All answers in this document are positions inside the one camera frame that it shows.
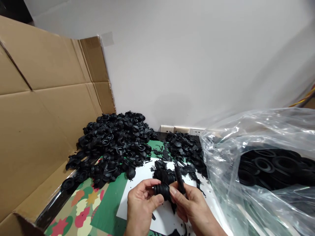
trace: fingernail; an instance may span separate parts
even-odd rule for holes
[[[164,197],[161,195],[158,197],[157,200],[158,200],[159,204],[162,204],[164,202]]]
[[[176,188],[174,188],[173,186],[170,186],[170,192],[175,195],[176,194]]]

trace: pile of black rubber parts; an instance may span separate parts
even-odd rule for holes
[[[150,161],[152,148],[147,145],[148,141],[157,140],[157,134],[144,120],[142,114],[129,111],[103,114],[96,122],[90,122],[78,140],[80,151],[69,156],[66,165],[66,170],[77,171],[63,182],[61,189],[71,189],[75,182],[82,183],[88,177],[93,178],[94,188],[115,181],[121,173],[133,179],[136,167]]]
[[[66,165],[66,170],[77,171],[63,182],[61,190],[70,190],[76,186],[75,183],[82,183],[89,177],[93,178],[94,188],[102,188],[106,182],[115,181],[122,173],[132,180],[136,167],[151,161],[152,148],[147,143],[158,137],[144,120],[142,114],[129,111],[118,115],[103,114],[96,122],[90,122],[83,128],[84,136],[78,140],[79,151],[69,156]],[[196,139],[189,134],[169,133],[160,151],[153,151],[161,159],[155,163],[157,173],[154,178],[167,185],[174,182],[174,171],[167,170],[163,161],[175,160],[182,164],[182,174],[189,174],[200,189],[202,183],[196,171],[207,178],[207,169],[202,148]]]
[[[269,191],[294,184],[315,186],[315,161],[284,149],[257,149],[241,156],[238,176],[246,186]]]

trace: white wall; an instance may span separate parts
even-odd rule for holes
[[[117,111],[155,129],[288,106],[314,82],[312,0],[25,2],[39,28],[103,35]]]

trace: person's right hand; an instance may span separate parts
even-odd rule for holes
[[[172,202],[177,205],[177,215],[184,221],[190,221],[193,230],[199,235],[226,235],[213,216],[201,191],[184,183],[187,198],[178,190],[177,182],[170,184]]]

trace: finger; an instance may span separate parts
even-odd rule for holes
[[[150,196],[153,196],[154,195],[154,189],[152,189],[152,188],[148,189],[148,194]]]
[[[182,215],[186,215],[187,216],[185,210],[179,205],[177,206],[176,211],[180,212]]]
[[[173,186],[174,188],[178,189],[177,181],[175,181],[174,183],[171,183],[170,186]],[[197,189],[196,187],[193,187],[193,186],[188,185],[186,183],[184,183],[184,188],[185,188],[186,195],[187,195],[188,199],[190,199],[191,194],[196,193],[196,192],[200,192],[200,190]]]
[[[152,188],[146,189],[143,192],[143,196],[144,196],[145,199],[149,199],[153,195],[154,195],[154,189],[152,189]]]
[[[164,197],[161,194],[152,196],[149,199],[149,209],[153,212],[156,208],[164,203]]]
[[[178,217],[179,218],[181,218],[182,219],[182,221],[183,222],[188,222],[188,217],[187,217],[187,215],[184,215],[182,212],[180,212],[180,211],[177,211],[177,215],[178,215]]]
[[[173,186],[170,186],[170,194],[173,197],[174,201],[178,205],[182,206],[184,209],[189,206],[189,200],[186,199],[185,196]]]
[[[135,188],[140,191],[144,191],[147,188],[152,188],[154,185],[160,184],[161,181],[158,179],[146,179],[142,180]]]

